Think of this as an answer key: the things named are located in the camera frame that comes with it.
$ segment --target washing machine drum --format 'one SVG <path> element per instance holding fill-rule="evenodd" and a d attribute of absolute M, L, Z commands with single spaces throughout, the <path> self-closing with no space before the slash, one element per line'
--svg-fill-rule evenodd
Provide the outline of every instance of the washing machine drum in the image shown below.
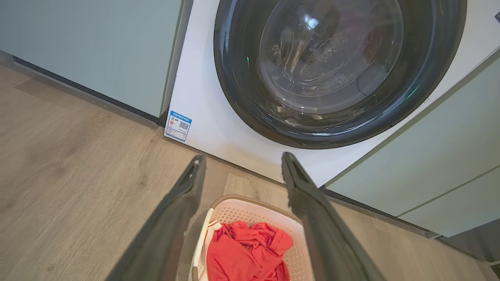
<path fill-rule="evenodd" d="M 270 140 L 330 149 L 371 138 L 431 94 L 465 0 L 220 0 L 214 58 L 232 108 Z"/>

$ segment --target floor plank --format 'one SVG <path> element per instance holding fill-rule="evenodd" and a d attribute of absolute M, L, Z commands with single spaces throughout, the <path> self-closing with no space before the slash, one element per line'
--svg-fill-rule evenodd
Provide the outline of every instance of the floor plank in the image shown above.
<path fill-rule="evenodd" d="M 104 280 L 195 149 L 162 128 L 22 69 L 0 67 L 3 280 Z M 280 184 L 212 156 L 178 270 L 208 208 L 238 194 L 287 209 Z M 334 207 L 388 280 L 495 280 L 437 241 Z"/>

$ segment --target blue and white sticker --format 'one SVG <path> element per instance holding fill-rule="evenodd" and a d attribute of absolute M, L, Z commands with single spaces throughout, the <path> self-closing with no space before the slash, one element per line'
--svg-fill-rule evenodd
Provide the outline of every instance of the blue and white sticker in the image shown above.
<path fill-rule="evenodd" d="M 177 112 L 170 111 L 170 116 L 167 120 L 165 135 L 168 135 L 179 141 L 186 141 L 189 128 L 191 127 L 191 119 L 180 115 Z"/>

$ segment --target washing machine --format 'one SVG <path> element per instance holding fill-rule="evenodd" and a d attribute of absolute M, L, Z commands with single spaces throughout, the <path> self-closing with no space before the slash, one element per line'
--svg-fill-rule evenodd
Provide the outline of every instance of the washing machine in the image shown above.
<path fill-rule="evenodd" d="M 276 181 L 291 152 L 322 186 L 495 52 L 498 12 L 498 0 L 194 0 L 164 134 Z"/>

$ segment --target red clothing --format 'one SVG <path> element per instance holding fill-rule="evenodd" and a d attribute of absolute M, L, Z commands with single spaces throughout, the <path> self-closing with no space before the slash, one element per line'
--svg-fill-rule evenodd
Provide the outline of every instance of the red clothing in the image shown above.
<path fill-rule="evenodd" d="M 290 281 L 285 252 L 293 245 L 283 230 L 261 222 L 224 223 L 206 253 L 210 281 Z"/>

